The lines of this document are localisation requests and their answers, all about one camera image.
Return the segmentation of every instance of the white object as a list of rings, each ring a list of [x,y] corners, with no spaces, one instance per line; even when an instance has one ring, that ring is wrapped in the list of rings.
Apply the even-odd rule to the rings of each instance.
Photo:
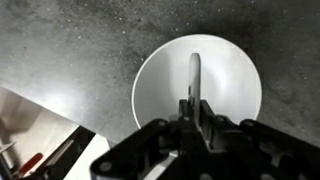
[[[155,118],[177,114],[180,99],[188,99],[192,53],[201,57],[201,99],[216,114],[239,124],[256,119],[261,106],[261,82],[248,57],[235,44],[212,35],[190,35],[161,46],[144,62],[134,81],[132,110],[138,127]]]

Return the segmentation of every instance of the gray concrete surface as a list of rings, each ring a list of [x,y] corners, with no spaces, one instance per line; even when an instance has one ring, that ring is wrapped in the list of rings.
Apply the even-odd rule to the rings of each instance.
[[[0,85],[117,142],[137,129],[130,95],[157,47],[226,38],[263,83],[259,121],[320,145],[320,1],[1,0]]]

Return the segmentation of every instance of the white bowl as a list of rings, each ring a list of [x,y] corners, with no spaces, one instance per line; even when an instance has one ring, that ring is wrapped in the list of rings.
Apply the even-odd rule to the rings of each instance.
[[[216,114],[239,124],[256,119],[261,106],[261,82],[245,52],[212,35],[190,35],[172,40],[153,52],[133,84],[132,110],[139,128],[155,118],[178,114],[180,99],[188,98],[192,53],[201,57],[201,99]]]

